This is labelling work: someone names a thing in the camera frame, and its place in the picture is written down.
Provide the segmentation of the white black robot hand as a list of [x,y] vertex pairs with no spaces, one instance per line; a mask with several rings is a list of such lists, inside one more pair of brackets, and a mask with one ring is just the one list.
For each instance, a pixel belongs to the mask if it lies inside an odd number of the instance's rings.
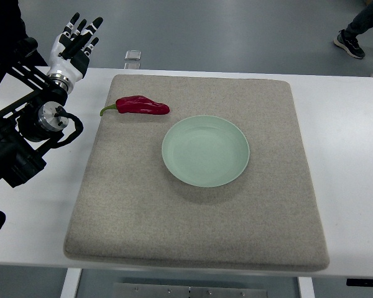
[[85,19],[80,20],[79,13],[75,13],[53,43],[47,76],[64,79],[67,85],[83,79],[90,63],[90,55],[99,42],[95,33],[102,23],[103,18],[97,17],[88,24]]

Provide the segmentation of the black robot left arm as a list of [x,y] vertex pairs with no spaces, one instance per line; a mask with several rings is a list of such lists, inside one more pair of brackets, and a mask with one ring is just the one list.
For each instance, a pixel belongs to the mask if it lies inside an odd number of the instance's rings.
[[64,105],[65,84],[56,83],[27,57],[37,49],[28,37],[16,43],[1,62],[8,74],[22,81],[32,92],[0,110],[0,180],[20,186],[41,172],[43,156],[51,149],[68,145],[83,131],[81,120]]

